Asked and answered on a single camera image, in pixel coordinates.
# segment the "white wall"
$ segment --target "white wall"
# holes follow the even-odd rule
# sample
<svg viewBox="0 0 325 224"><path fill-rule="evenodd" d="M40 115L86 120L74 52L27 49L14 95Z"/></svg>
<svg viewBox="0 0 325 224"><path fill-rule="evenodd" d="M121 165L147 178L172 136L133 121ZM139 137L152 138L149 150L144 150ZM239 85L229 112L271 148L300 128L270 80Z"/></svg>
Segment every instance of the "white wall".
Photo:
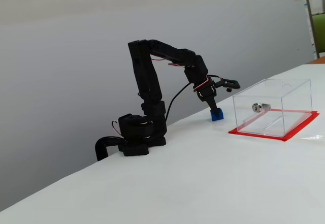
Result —
<svg viewBox="0 0 325 224"><path fill-rule="evenodd" d="M0 0L0 13L0 210L94 163L110 122L142 114L130 41L191 49L243 88L313 59L295 0ZM168 105L186 77L155 67ZM169 123L205 107L189 88Z"/></svg>

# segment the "clear acrylic box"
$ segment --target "clear acrylic box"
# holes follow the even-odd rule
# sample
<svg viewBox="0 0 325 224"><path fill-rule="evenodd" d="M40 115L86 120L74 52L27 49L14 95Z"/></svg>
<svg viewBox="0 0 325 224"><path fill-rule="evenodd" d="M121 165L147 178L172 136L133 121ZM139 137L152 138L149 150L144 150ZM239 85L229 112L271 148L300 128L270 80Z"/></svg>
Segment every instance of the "clear acrylic box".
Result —
<svg viewBox="0 0 325 224"><path fill-rule="evenodd" d="M237 131L284 137L311 116L310 79L265 79L233 96Z"/></svg>

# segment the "robotic arm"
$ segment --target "robotic arm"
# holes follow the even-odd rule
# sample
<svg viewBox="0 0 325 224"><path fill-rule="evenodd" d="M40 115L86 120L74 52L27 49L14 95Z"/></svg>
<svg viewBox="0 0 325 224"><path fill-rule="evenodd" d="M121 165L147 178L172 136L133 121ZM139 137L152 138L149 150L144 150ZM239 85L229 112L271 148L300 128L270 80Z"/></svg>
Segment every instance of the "robotic arm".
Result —
<svg viewBox="0 0 325 224"><path fill-rule="evenodd" d="M194 92L199 99L207 102L211 113L219 116L215 103L216 88L226 87L228 92L240 88L235 80L221 79L215 83L208 76L208 69L200 55L187 49L176 49L157 40L141 40L128 44L134 74L139 93L144 103L141 108L145 116L127 114L119 118L122 138L104 137L97 141L95 149L98 161L108 157L106 147L118 145L125 156L146 155L148 147L166 144L164 135L167 132L165 121L165 103L151 55L171 61L178 66L184 66L189 83L194 84Z"/></svg>

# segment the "white table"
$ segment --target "white table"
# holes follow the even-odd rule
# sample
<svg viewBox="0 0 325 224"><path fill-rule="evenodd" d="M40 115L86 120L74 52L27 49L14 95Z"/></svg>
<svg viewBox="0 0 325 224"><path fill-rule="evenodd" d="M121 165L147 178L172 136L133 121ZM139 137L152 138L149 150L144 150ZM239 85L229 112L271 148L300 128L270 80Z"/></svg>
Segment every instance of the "white table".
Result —
<svg viewBox="0 0 325 224"><path fill-rule="evenodd" d="M0 212L0 223L325 223L325 65L275 77L311 78L320 112L289 141L228 134L228 98L224 120L208 109L183 119L166 146L109 156Z"/></svg>

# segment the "red base plate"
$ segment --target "red base plate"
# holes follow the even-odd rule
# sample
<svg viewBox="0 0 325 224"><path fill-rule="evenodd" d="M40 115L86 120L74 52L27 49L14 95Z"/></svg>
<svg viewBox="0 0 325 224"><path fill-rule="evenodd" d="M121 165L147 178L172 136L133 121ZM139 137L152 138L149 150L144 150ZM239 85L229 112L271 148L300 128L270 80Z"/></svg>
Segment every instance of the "red base plate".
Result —
<svg viewBox="0 0 325 224"><path fill-rule="evenodd" d="M244 136L251 136L251 137L258 137L258 138L277 139L277 140L287 141L288 139L291 139L294 135L296 135L301 129L303 129L305 126L307 126L309 123L311 123L318 115L319 115L319 113L317 111L312 111L311 115L306 120L304 120L302 123L300 123L294 129L292 129L287 135L285 135L282 138L266 136L266 135L258 135L258 134L241 133L241 132L237 131L237 128L229 131L229 133L236 134L236 135L244 135Z"/></svg>

